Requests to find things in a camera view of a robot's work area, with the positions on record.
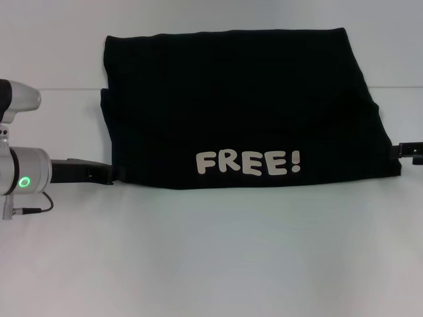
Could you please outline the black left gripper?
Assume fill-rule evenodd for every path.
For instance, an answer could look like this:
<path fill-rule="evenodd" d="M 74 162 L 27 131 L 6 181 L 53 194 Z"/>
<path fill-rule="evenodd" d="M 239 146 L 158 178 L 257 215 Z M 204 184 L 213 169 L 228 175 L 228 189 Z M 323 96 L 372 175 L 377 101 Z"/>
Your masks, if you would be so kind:
<path fill-rule="evenodd" d="M 52 160 L 51 184 L 94 183 L 112 185 L 115 181 L 111 165 L 68 158 Z"/>

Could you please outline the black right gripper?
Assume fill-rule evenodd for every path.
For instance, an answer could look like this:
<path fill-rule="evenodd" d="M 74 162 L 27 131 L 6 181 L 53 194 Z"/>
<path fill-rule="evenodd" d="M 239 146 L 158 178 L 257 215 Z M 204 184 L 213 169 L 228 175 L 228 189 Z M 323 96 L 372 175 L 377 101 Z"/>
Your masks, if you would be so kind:
<path fill-rule="evenodd" d="M 399 158 L 412 158 L 413 164 L 423 164 L 423 142 L 400 143 Z"/>

